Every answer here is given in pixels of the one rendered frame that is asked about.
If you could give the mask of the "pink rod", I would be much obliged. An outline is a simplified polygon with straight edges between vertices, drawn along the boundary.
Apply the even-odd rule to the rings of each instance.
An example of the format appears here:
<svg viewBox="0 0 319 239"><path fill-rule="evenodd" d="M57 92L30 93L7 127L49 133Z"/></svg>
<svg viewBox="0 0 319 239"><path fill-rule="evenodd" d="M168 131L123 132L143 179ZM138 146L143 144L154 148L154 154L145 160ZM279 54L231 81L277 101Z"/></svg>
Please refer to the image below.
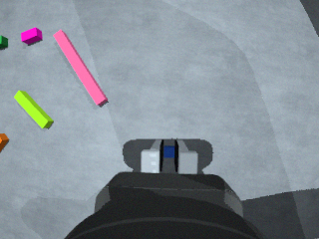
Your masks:
<svg viewBox="0 0 319 239"><path fill-rule="evenodd" d="M107 97L83 62L66 33L60 30L54 35L54 37L71 63L72 67L76 71L77 75L81 79L82 83L88 90L89 94L95 101L96 105L101 106L103 103L108 101Z"/></svg>

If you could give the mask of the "orange rod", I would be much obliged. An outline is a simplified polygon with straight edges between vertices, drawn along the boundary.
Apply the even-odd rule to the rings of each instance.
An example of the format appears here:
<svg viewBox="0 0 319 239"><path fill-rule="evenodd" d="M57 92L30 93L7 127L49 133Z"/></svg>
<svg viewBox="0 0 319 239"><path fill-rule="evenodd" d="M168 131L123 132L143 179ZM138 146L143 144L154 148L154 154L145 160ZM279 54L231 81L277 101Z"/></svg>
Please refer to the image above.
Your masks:
<svg viewBox="0 0 319 239"><path fill-rule="evenodd" d="M6 136L5 133L0 133L0 151L4 147L4 145L7 143L9 138Z"/></svg>

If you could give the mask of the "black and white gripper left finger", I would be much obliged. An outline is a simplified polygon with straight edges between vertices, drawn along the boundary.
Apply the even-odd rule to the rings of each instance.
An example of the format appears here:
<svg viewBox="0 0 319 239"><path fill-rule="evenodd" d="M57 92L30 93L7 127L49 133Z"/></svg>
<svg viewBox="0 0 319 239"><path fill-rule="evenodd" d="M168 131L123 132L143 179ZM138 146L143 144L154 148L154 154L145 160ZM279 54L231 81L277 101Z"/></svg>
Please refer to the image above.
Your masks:
<svg viewBox="0 0 319 239"><path fill-rule="evenodd" d="M163 139L156 139L151 149L142 151L141 172L160 173L163 163Z"/></svg>

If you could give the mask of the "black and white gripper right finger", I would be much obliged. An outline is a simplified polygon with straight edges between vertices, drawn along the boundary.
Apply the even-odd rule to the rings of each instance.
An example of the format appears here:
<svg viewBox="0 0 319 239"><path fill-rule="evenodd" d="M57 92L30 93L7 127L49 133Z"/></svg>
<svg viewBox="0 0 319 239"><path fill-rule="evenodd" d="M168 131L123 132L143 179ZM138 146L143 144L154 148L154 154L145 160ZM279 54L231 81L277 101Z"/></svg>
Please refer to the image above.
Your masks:
<svg viewBox="0 0 319 239"><path fill-rule="evenodd" d="M197 174L197 152L189 151L183 140L174 142L174 166L175 172Z"/></svg>

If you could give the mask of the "small magenta block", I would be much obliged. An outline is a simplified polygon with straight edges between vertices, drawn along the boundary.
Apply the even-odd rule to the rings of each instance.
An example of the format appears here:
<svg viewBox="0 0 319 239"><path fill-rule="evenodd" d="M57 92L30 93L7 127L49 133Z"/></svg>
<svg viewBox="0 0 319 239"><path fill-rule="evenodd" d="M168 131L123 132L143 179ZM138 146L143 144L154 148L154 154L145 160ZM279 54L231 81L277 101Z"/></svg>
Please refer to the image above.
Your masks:
<svg viewBox="0 0 319 239"><path fill-rule="evenodd" d="M31 44L36 41L42 40L42 31L38 28L33 28L21 33L22 42Z"/></svg>

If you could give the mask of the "small blue cube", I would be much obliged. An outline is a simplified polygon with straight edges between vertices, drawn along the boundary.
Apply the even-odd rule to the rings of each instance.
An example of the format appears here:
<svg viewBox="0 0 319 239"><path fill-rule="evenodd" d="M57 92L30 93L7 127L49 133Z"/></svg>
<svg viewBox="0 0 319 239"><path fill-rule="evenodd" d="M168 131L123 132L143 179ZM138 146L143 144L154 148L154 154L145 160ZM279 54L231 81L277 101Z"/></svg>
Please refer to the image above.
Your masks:
<svg viewBox="0 0 319 239"><path fill-rule="evenodd" d="M164 146L163 157L174 158L174 145L165 145Z"/></svg>

